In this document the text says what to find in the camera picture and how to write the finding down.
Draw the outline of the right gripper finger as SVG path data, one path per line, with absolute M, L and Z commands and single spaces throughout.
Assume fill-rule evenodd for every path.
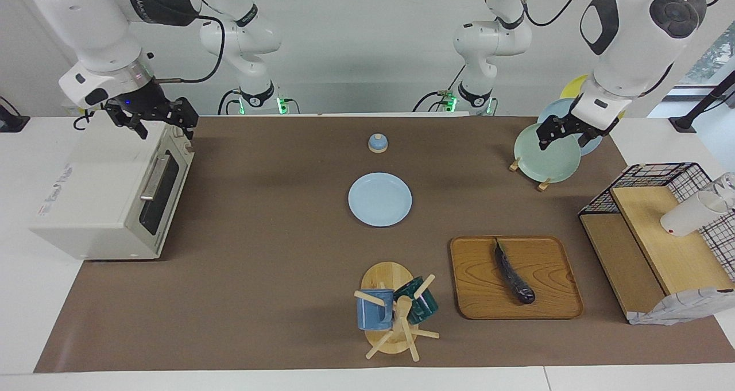
M 179 98 L 172 103 L 172 119 L 180 127 L 188 140 L 194 137 L 194 130 L 199 122 L 199 114 L 187 98 Z
M 139 114 L 127 114 L 118 104 L 105 104 L 103 108 L 110 119 L 112 119 L 113 124 L 117 127 L 126 127 L 127 129 L 133 130 L 142 140 L 146 140 L 149 132 L 142 122 L 140 122 Z

